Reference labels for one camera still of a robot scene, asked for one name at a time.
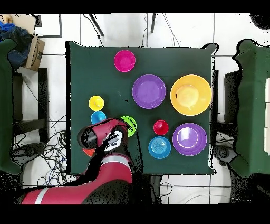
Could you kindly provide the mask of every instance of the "table leg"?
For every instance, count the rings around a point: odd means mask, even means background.
[[[99,27],[98,23],[96,22],[96,20],[95,20],[93,14],[89,14],[89,16],[90,16],[91,20],[93,21],[93,23],[95,24],[95,27],[99,30],[100,35],[101,35],[101,36],[104,36],[104,33],[103,33],[102,30],[100,29],[100,27]]]
[[[154,26],[155,26],[155,20],[156,20],[156,13],[153,13],[153,16],[152,16],[152,25],[151,25],[151,33],[154,32]]]

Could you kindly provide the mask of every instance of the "blue cloth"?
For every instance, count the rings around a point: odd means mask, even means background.
[[[15,25],[13,23],[6,23],[6,24],[3,24],[1,21],[0,21],[0,31],[3,30],[3,31],[9,31],[11,28],[13,28]]]
[[[12,39],[17,44],[17,47],[12,49],[7,56],[14,70],[17,70],[20,66],[24,66],[27,62],[32,42],[28,31],[18,26],[13,26],[8,31],[0,29],[0,38],[2,40]]]

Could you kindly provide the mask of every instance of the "yellow bowl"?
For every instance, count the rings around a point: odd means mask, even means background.
[[[175,110],[186,116],[204,112],[211,103],[212,91],[201,76],[188,74],[178,79],[171,88],[171,103]]]
[[[98,111],[104,107],[104,100],[100,96],[92,96],[89,100],[91,110]]]

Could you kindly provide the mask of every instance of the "blue bowl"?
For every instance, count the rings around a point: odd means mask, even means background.
[[[148,151],[151,156],[161,160],[170,154],[171,144],[166,138],[158,136],[150,141]]]
[[[96,112],[92,113],[91,118],[90,118],[92,124],[101,122],[105,119],[106,119],[106,115],[102,111],[96,111]]]

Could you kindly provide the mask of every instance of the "purple plate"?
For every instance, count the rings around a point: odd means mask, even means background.
[[[206,146],[207,136],[204,129],[194,123],[185,123],[176,128],[172,144],[182,155],[199,154]]]
[[[145,109],[159,106],[166,94],[164,82],[153,74],[138,78],[132,87],[132,96],[136,104]]]

